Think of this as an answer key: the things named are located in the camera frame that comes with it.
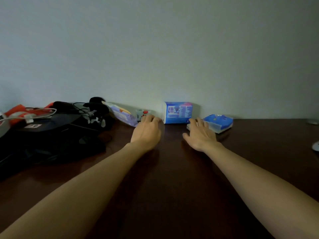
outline wet wipes pack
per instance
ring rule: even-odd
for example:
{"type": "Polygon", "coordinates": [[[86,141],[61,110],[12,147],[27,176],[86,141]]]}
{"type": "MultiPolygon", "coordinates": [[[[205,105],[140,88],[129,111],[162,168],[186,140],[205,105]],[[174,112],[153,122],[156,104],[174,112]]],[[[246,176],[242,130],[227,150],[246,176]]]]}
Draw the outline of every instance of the wet wipes pack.
{"type": "Polygon", "coordinates": [[[189,123],[192,117],[193,104],[190,102],[168,102],[162,107],[162,120],[164,124],[189,123]]]}

